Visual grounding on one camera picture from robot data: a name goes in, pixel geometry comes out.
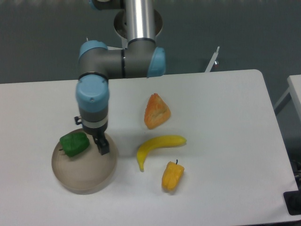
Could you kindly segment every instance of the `orange slice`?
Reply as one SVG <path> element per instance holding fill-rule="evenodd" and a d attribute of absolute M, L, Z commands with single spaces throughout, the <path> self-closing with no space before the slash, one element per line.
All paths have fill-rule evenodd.
<path fill-rule="evenodd" d="M 166 122 L 170 115 L 170 109 L 162 98 L 157 93 L 151 95 L 144 114 L 144 123 L 147 128 L 156 128 Z"/>

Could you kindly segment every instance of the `wooden plate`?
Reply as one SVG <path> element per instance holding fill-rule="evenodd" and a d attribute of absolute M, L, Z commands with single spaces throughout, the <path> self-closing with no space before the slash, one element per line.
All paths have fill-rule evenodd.
<path fill-rule="evenodd" d="M 84 132 L 77 129 L 71 133 Z M 68 157 L 60 151 L 62 145 L 58 142 L 52 154 L 52 170 L 61 184 L 76 194 L 95 193 L 109 184 L 117 163 L 117 148 L 113 140 L 105 134 L 110 152 L 100 155 L 93 137 L 87 134 L 90 146 L 82 153 Z"/>

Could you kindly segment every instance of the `green bell pepper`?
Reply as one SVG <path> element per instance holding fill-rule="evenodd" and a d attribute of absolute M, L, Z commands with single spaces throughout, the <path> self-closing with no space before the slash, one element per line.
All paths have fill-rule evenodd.
<path fill-rule="evenodd" d="M 69 157 L 73 157 L 84 150 L 90 145 L 87 135 L 83 132 L 69 133 L 60 138 L 60 143 Z"/>

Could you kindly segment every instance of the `blue joint cap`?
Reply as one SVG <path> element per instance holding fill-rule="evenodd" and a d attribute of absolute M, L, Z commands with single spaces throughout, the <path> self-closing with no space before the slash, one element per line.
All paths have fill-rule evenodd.
<path fill-rule="evenodd" d="M 79 108 L 87 112 L 95 113 L 106 108 L 109 96 L 108 82 L 99 75 L 86 75 L 76 85 L 76 100 Z"/>
<path fill-rule="evenodd" d="M 165 51 L 163 48 L 157 47 L 152 55 L 147 77 L 161 76 L 166 71 Z"/>
<path fill-rule="evenodd" d="M 79 50 L 79 59 L 80 59 L 80 57 L 85 52 L 87 52 L 88 50 L 93 49 L 93 48 L 105 48 L 105 49 L 108 49 L 107 45 L 104 44 L 102 41 L 96 41 L 96 40 L 86 41 L 80 47 L 80 50 Z"/>
<path fill-rule="evenodd" d="M 98 8 L 96 8 L 95 5 L 93 4 L 92 0 L 89 0 L 89 5 L 92 9 L 98 10 Z"/>

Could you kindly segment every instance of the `fake fruit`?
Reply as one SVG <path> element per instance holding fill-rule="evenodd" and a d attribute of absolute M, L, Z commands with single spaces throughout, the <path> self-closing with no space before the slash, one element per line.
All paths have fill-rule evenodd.
<path fill-rule="evenodd" d="M 179 183 L 184 169 L 183 166 L 178 165 L 178 160 L 176 163 L 170 161 L 163 173 L 162 187 L 168 191 L 174 190 Z"/>
<path fill-rule="evenodd" d="M 90 141 L 83 132 L 69 133 L 60 138 L 65 154 L 73 157 L 83 152 L 90 145 Z"/>
<path fill-rule="evenodd" d="M 186 143 L 186 139 L 179 135 L 165 135 L 152 138 L 144 142 L 137 151 L 137 161 L 140 171 L 144 171 L 144 161 L 148 153 L 156 148 L 160 147 L 175 147 Z"/>
<path fill-rule="evenodd" d="M 154 93 L 151 95 L 144 114 L 144 123 L 149 129 L 154 129 L 170 118 L 170 109 L 162 98 Z"/>

